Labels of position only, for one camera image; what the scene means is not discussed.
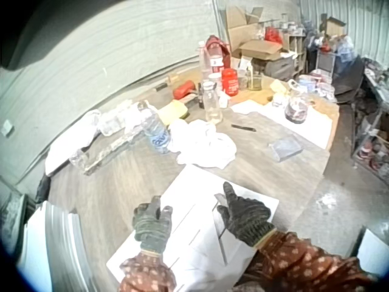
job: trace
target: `wall outlet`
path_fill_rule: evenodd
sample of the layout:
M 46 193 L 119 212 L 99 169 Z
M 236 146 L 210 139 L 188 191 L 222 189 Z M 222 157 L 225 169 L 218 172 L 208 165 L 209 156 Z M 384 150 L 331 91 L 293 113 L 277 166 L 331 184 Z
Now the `wall outlet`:
M 13 125 L 9 120 L 5 120 L 4 124 L 2 124 L 1 133 L 4 137 L 8 138 L 11 135 L 13 130 Z

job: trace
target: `patterned sleeve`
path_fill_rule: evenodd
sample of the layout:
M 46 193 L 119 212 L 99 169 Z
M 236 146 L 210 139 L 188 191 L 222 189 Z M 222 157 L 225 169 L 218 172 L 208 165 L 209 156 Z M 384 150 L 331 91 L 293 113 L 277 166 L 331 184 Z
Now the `patterned sleeve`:
M 296 233 L 275 232 L 259 249 L 241 279 L 263 288 L 292 291 L 363 291 L 372 279 L 356 257 L 327 254 Z
M 119 286 L 120 292 L 171 292 L 176 287 L 173 272 L 159 257 L 139 253 L 135 258 L 123 262 L 120 268 L 125 273 Z

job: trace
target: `black chair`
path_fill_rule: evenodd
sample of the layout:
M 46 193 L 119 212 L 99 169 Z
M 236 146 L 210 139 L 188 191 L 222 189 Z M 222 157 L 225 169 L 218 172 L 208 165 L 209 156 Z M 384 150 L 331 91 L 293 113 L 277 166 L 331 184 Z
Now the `black chair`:
M 355 99 L 358 89 L 363 81 L 363 73 L 365 72 L 365 63 L 360 56 L 340 71 L 340 65 L 344 64 L 335 61 L 334 75 L 332 77 L 332 86 L 335 88 L 335 97 L 339 105 L 352 103 Z

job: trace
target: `black glove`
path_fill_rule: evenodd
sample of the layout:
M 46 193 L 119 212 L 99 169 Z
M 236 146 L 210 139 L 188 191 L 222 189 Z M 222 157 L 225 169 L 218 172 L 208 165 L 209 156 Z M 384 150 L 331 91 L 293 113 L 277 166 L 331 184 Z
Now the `black glove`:
M 173 208 L 170 206 L 160 210 L 160 199 L 155 196 L 150 204 L 140 204 L 134 210 L 133 227 L 135 239 L 143 251 L 162 254 L 171 232 L 171 214 Z
M 229 207 L 218 206 L 218 211 L 225 228 L 247 245 L 257 246 L 274 229 L 274 225 L 267 222 L 270 209 L 257 200 L 237 196 L 229 182 L 223 184 L 223 189 Z

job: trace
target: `red cap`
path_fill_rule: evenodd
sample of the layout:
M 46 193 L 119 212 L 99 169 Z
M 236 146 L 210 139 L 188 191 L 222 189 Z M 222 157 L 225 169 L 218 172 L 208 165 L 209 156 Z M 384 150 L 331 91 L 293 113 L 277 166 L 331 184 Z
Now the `red cap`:
M 221 75 L 222 75 L 222 77 L 233 77 L 233 76 L 236 76 L 237 73 L 236 73 L 235 69 L 227 68 L 227 69 L 224 69 L 223 71 L 221 71 Z

